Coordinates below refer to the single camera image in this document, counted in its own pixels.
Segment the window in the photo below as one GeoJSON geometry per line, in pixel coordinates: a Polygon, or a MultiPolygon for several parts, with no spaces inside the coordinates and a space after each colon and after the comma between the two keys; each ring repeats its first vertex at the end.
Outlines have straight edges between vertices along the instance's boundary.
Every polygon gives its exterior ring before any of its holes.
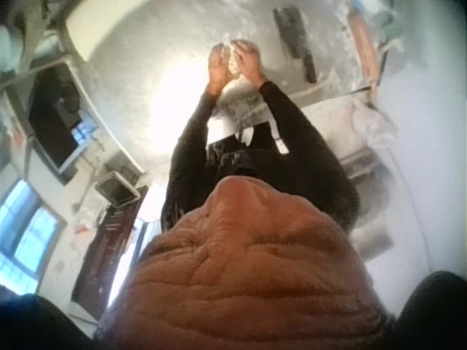
{"type": "Polygon", "coordinates": [[[78,144],[82,144],[84,141],[90,138],[91,130],[86,126],[84,122],[81,122],[72,129],[74,140],[78,144]]]}
{"type": "Polygon", "coordinates": [[[0,206],[0,284],[22,295],[34,293],[60,220],[23,180],[0,206]]]}

